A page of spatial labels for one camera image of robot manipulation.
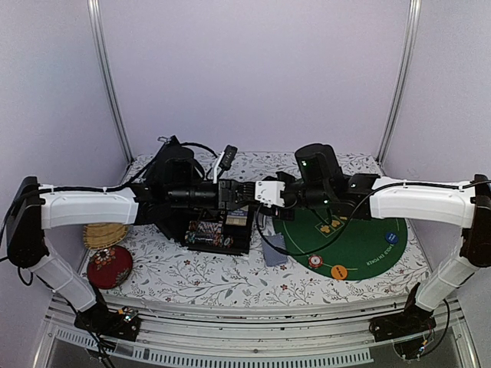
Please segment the black poker chip case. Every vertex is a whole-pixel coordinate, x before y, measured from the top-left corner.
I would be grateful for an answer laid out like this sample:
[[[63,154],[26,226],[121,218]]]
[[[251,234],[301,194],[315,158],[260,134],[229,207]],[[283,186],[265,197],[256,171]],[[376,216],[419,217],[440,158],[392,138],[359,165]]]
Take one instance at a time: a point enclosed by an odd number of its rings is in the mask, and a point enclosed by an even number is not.
[[[207,179],[192,143],[167,138],[130,184],[135,225],[154,225],[191,251],[246,255],[258,208],[254,182]]]

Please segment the red white chip stack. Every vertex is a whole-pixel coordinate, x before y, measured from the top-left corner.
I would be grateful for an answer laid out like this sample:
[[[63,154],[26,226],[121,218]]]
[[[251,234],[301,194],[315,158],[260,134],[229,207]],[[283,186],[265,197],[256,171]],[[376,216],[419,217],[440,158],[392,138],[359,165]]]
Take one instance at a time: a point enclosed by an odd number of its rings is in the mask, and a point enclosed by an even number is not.
[[[320,268],[324,264],[320,255],[311,255],[308,258],[308,266],[312,269]]]

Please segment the blue small blind button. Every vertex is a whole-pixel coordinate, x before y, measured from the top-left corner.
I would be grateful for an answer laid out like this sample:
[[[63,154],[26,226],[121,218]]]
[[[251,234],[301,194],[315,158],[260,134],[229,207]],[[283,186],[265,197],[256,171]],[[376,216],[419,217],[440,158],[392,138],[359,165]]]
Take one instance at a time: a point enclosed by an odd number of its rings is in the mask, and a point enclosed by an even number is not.
[[[399,242],[399,237],[396,233],[394,232],[387,232],[384,236],[385,238],[385,241],[388,243],[388,244],[391,244],[391,245],[395,245]]]

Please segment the orange big blind button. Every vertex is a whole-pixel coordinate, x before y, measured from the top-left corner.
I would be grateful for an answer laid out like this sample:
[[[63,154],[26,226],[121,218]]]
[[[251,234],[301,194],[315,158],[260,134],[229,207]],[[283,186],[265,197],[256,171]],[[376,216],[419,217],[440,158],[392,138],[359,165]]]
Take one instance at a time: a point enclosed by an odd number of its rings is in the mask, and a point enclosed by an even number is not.
[[[348,277],[348,269],[340,264],[331,267],[331,276],[335,280],[345,280]]]

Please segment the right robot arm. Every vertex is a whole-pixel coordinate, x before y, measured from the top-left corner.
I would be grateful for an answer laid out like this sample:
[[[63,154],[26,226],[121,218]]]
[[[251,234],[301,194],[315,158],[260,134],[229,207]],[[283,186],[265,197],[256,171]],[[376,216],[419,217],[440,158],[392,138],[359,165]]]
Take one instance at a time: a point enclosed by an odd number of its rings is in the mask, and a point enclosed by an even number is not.
[[[277,172],[255,184],[255,199],[270,209],[329,209],[348,219],[416,219],[460,227],[461,241],[425,281],[411,291],[397,328],[413,334],[438,304],[478,269],[490,266],[490,181],[476,175],[455,183],[418,182],[374,174],[343,173],[329,145],[298,149],[296,179]]]

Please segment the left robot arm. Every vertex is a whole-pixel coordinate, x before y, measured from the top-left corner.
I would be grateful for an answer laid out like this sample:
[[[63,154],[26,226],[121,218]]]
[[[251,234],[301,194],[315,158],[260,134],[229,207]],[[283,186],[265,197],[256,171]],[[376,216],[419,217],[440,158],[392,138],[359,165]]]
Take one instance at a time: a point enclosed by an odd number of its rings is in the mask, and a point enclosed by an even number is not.
[[[54,250],[45,230],[67,225],[115,223],[154,225],[167,239],[184,241],[195,211],[231,211],[255,202],[255,183],[207,180],[194,152],[180,144],[162,146],[124,184],[113,187],[48,186],[23,180],[5,216],[8,260],[28,269],[61,294],[98,333],[114,326],[95,287],[74,273]]]

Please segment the poker chip row near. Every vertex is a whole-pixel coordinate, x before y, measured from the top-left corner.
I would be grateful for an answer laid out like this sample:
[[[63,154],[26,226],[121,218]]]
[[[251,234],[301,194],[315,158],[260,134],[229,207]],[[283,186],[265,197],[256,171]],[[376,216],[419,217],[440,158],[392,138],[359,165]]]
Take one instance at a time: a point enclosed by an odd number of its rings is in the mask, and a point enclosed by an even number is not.
[[[191,221],[184,237],[187,245],[209,245],[218,248],[229,248],[233,237],[226,235],[222,223]]]

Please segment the boxed playing cards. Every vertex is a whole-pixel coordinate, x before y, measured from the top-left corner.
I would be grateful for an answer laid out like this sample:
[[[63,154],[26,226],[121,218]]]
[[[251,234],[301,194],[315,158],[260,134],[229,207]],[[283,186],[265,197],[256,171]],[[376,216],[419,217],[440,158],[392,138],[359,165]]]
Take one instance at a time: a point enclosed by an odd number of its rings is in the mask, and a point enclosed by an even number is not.
[[[229,211],[226,216],[226,224],[232,226],[246,226],[248,215],[248,211],[244,209]]]

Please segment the green poker felt mat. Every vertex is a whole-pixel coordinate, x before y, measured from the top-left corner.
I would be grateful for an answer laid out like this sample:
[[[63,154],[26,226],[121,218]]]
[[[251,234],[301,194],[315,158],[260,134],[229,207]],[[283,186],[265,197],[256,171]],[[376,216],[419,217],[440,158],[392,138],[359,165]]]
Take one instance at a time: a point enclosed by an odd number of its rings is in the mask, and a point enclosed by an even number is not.
[[[348,269],[348,277],[343,281],[375,278],[395,266],[407,247],[408,227],[401,218],[348,222],[344,216],[329,218],[325,210],[319,210],[318,214],[324,219],[300,209],[295,212],[294,221],[275,219],[273,227],[277,234],[283,235],[286,250],[296,262],[327,278],[333,278],[331,267],[334,265]],[[384,238],[387,232],[396,233],[399,242],[388,244]],[[310,268],[308,258],[311,255],[320,255],[324,264]]]

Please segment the floral tablecloth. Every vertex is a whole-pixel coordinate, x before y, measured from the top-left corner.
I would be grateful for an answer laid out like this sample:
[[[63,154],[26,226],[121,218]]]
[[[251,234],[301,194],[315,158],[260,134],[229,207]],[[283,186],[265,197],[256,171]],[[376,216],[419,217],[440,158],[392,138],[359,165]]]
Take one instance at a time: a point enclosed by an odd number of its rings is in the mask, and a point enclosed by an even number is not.
[[[407,247],[389,271],[362,281],[327,278],[288,259],[267,267],[262,239],[276,234],[271,220],[252,230],[249,253],[242,256],[189,251],[152,225],[133,227],[121,241],[133,257],[133,269],[105,297],[144,303],[214,307],[294,307],[406,297],[430,274],[416,235],[408,227]]]

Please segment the blue playing card deck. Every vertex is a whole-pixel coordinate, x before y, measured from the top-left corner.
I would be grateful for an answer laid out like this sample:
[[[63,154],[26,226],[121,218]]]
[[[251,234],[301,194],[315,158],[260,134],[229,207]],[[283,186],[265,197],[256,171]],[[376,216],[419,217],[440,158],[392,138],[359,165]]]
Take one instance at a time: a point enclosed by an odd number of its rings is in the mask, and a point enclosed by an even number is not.
[[[282,234],[266,236],[267,241],[262,239],[262,250],[265,264],[267,267],[275,267],[279,265],[285,265],[288,261],[288,256],[275,250],[276,248],[285,250],[285,239]]]

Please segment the woven wicker basket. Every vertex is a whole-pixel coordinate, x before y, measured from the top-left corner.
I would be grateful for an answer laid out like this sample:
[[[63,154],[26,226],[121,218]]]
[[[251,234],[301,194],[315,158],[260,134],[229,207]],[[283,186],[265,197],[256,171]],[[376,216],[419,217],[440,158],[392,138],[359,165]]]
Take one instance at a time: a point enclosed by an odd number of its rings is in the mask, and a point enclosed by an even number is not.
[[[101,250],[117,245],[129,231],[128,225],[96,223],[84,226],[83,241],[89,250]]]

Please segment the red embroidered round cushion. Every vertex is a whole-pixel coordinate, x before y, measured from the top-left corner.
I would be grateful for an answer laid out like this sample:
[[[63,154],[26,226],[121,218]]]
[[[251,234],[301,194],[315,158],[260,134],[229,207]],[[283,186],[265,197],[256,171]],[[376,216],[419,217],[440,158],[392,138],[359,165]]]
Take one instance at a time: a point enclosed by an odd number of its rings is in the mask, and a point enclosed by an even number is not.
[[[87,265],[87,279],[101,290],[121,286],[133,269],[131,253],[119,245],[101,249],[94,253]]]

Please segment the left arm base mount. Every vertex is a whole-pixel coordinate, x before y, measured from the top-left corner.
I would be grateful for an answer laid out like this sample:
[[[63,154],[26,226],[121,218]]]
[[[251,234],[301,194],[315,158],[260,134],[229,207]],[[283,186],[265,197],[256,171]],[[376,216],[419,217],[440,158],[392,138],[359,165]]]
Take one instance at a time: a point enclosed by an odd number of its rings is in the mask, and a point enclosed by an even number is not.
[[[76,313],[74,326],[81,330],[135,342],[140,332],[141,319],[137,310],[122,307],[111,311],[105,304],[95,304],[84,312]]]

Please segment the front aluminium rail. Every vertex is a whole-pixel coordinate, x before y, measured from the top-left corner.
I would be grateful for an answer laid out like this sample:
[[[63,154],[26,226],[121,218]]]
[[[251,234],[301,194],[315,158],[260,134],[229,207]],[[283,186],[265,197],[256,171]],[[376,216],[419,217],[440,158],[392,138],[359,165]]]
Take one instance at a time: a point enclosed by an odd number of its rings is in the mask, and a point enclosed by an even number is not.
[[[424,356],[402,353],[421,333],[377,340],[369,323],[400,312],[402,297],[290,307],[216,307],[106,298],[111,309],[133,307],[134,342],[109,339],[117,367],[482,367],[460,302],[434,313]]]

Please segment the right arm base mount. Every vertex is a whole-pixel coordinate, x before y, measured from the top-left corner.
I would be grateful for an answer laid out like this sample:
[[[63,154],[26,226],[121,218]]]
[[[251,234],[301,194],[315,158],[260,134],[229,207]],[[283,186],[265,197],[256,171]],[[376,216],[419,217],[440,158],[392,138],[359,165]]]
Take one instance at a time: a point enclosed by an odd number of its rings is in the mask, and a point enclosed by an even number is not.
[[[408,337],[413,334],[433,333],[436,322],[433,313],[416,305],[405,307],[403,311],[369,321],[369,331],[376,342]],[[404,360],[415,360],[423,354],[428,338],[419,336],[394,344],[396,354]]]

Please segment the right aluminium frame post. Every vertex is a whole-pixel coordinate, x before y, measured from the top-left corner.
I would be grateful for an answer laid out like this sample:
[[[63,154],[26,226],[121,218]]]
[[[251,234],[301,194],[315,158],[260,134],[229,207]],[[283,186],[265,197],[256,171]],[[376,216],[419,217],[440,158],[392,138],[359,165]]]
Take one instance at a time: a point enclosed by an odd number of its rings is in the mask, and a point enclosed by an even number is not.
[[[410,71],[411,60],[414,53],[414,48],[417,40],[417,30],[421,13],[421,0],[410,0],[409,10],[407,14],[407,22],[404,33],[404,43],[400,65],[397,72],[397,79],[394,88],[394,94],[390,102],[390,109],[385,123],[384,132],[381,137],[376,160],[382,167],[387,159],[390,144],[394,137],[397,126],[397,120],[400,113],[400,108],[404,98],[404,91],[407,84],[407,78]]]

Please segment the aluminium frame post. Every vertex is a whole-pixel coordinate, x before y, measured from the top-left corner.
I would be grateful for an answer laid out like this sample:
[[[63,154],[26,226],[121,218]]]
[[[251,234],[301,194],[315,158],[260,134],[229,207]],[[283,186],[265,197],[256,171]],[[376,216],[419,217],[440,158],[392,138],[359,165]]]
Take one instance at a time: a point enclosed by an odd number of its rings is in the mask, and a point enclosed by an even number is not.
[[[89,15],[89,21],[91,24],[91,32],[94,39],[94,47],[97,55],[97,62],[101,70],[101,77],[104,85],[105,95],[110,110],[110,115],[114,123],[114,129],[116,131],[117,140],[120,144],[120,148],[124,155],[124,159],[128,163],[133,161],[133,152],[130,147],[130,140],[127,134],[126,127],[122,114],[120,112],[120,106],[117,99],[117,92],[114,86],[114,80],[110,69],[110,61],[107,53],[107,46],[104,37],[104,28],[101,14],[101,2],[98,0],[88,0],[87,10]]]
[[[421,0],[410,0],[409,10],[407,14],[407,22],[404,33],[404,43],[400,65],[397,72],[397,79],[394,88],[394,94],[390,102],[390,109],[385,123],[384,132],[381,137],[376,160],[382,167],[387,159],[390,144],[394,137],[397,126],[397,120],[400,113],[400,108],[404,98],[404,91],[407,84],[407,78],[410,71],[411,60],[414,53],[414,48],[417,40],[417,30],[421,13]]]

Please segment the left aluminium frame post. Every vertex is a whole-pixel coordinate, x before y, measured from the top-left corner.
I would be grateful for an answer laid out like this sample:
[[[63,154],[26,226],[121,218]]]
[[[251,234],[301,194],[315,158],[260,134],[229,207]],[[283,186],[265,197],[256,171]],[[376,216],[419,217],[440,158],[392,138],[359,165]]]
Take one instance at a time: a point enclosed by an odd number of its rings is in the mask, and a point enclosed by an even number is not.
[[[116,131],[117,140],[120,144],[120,148],[124,155],[124,159],[128,163],[133,161],[133,152],[130,147],[130,140],[127,134],[126,127],[122,114],[120,112],[120,106],[117,99],[117,92],[114,86],[114,80],[110,69],[110,61],[107,53],[107,46],[104,37],[104,28],[101,14],[101,2],[98,0],[88,0],[87,10],[89,15],[89,21],[91,24],[91,32],[94,39],[94,47],[97,55],[97,62],[101,70],[101,77],[104,85],[105,95],[110,110],[110,115],[114,123],[114,129]]]

